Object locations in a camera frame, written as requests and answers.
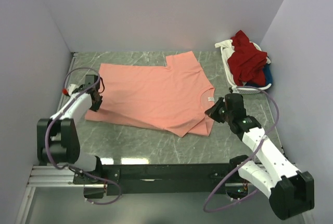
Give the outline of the salmon pink t-shirt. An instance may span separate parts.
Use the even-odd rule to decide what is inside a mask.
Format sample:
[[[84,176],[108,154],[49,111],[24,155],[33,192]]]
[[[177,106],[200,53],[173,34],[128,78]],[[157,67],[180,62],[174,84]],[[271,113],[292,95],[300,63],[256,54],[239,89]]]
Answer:
[[[215,88],[192,51],[165,60],[164,67],[101,64],[103,102],[85,119],[209,136],[213,120],[205,111],[214,104]]]

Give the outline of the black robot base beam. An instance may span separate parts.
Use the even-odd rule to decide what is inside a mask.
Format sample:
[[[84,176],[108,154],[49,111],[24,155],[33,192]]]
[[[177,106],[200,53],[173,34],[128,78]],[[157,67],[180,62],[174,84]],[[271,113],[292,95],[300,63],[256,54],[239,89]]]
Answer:
[[[84,187],[84,196],[145,193],[210,193],[233,169],[228,163],[103,165],[94,178],[74,175],[73,184]]]

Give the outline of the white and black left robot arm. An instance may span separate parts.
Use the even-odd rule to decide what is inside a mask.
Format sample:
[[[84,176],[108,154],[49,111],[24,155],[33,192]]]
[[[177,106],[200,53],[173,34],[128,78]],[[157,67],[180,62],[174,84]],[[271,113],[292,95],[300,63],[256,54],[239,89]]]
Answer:
[[[50,118],[42,118],[37,123],[37,158],[42,165],[85,173],[91,183],[102,181],[101,160],[81,150],[76,124],[85,113],[99,110],[104,90],[103,79],[94,74],[86,75],[82,85],[71,84],[62,90],[69,98],[67,103]]]

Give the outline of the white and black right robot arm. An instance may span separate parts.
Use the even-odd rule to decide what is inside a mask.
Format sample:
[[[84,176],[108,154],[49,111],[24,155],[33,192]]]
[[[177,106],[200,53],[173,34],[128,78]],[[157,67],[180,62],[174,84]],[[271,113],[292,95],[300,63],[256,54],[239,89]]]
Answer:
[[[281,220],[312,210],[315,206],[314,178],[300,171],[271,142],[257,119],[249,116],[241,94],[221,97],[205,114],[218,123],[227,123],[252,154],[228,169],[206,199],[203,210],[218,189],[228,180],[248,181],[269,200],[274,214]]]

